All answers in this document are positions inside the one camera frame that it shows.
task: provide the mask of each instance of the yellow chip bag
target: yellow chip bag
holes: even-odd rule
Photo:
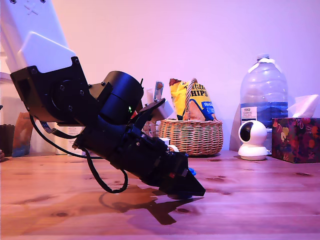
[[[190,82],[171,78],[169,82],[171,98],[178,120],[185,120],[186,93]],[[190,120],[217,120],[214,106],[205,87],[195,83],[192,87],[190,103]]]

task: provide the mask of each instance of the floral tissue box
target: floral tissue box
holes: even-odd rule
[[[320,118],[274,118],[272,157],[291,163],[320,163]]]

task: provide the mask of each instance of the black cylindrical motor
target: black cylindrical motor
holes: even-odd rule
[[[114,125],[128,124],[144,95],[143,87],[135,78],[121,71],[111,71],[104,82],[109,82],[113,90],[100,115]]]

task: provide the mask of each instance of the black cable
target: black cable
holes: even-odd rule
[[[59,138],[62,138],[62,139],[76,139],[77,137],[79,137],[79,134],[78,135],[69,135],[69,134],[66,134],[56,128],[53,128],[51,129],[48,125],[48,123],[46,123],[45,121],[40,121],[41,123],[41,126],[43,127],[43,129],[48,133],[48,134],[53,134]]]
[[[45,135],[43,135],[43,133],[39,130],[38,126],[36,125],[36,122],[34,120],[34,117],[30,115],[30,120],[31,120],[31,123],[34,127],[34,129],[36,130],[36,132],[49,144],[51,144],[52,146],[54,146],[55,148],[61,150],[62,152],[66,153],[66,154],[69,154],[69,155],[72,155],[72,156],[75,156],[75,157],[78,157],[78,158],[82,158],[82,159],[86,159],[87,157],[86,156],[82,156],[82,155],[79,155],[79,154],[75,154],[73,152],[70,152],[68,150],[65,150],[64,148],[58,146],[57,144],[55,144],[54,142],[50,141],[48,138],[46,138]],[[91,157],[92,159],[104,159],[100,156],[93,156]]]
[[[124,183],[123,186],[120,189],[115,189],[112,190],[110,187],[108,187],[108,185],[101,179],[101,177],[99,176],[99,173],[97,172],[94,163],[92,162],[92,158],[89,154],[89,152],[87,151],[87,149],[85,148],[81,148],[82,151],[85,152],[86,154],[86,160],[88,162],[89,168],[91,170],[92,175],[94,176],[95,180],[98,182],[98,184],[108,193],[111,194],[118,194],[118,193],[122,193],[124,190],[127,189],[128,187],[128,175],[125,172],[125,170],[121,169],[121,171],[123,172],[124,175]]]
[[[30,115],[30,120],[31,120],[31,123],[34,127],[34,129],[36,130],[36,132],[46,141],[48,142],[49,144],[51,144],[52,146],[54,146],[55,148],[67,153],[67,154],[70,154],[72,156],[75,156],[75,157],[78,157],[78,158],[83,158],[83,159],[86,159],[87,162],[88,162],[88,165],[89,165],[89,168],[90,168],[90,171],[92,173],[92,175],[94,176],[95,180],[98,182],[98,184],[105,190],[107,191],[108,193],[111,193],[111,194],[118,194],[118,193],[122,193],[124,190],[127,189],[128,187],[128,175],[127,173],[121,169],[121,171],[123,172],[123,175],[124,175],[124,183],[123,183],[123,186],[120,188],[120,189],[116,189],[116,190],[112,190],[110,187],[108,187],[108,185],[101,179],[101,177],[99,176],[99,173],[97,172],[95,166],[94,166],[94,163],[92,161],[92,159],[104,159],[102,157],[99,157],[99,156],[93,156],[91,157],[88,150],[85,149],[85,148],[81,148],[82,151],[85,152],[85,155],[86,156],[82,156],[82,155],[78,155],[78,154],[75,154],[73,152],[70,152],[70,151],[67,151],[65,150],[64,148],[58,146],[57,144],[55,144],[54,142],[50,141],[48,138],[46,138],[45,135],[43,135],[43,133],[40,131],[40,129],[38,128],[38,126],[36,125],[36,122],[34,120],[34,117]]]

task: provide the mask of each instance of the wooden table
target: wooden table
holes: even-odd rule
[[[95,160],[104,181],[123,174]],[[204,197],[175,200],[129,174],[110,194],[85,159],[10,158],[1,167],[1,239],[8,240],[320,240],[320,164],[268,157],[239,159],[234,151],[190,158]]]

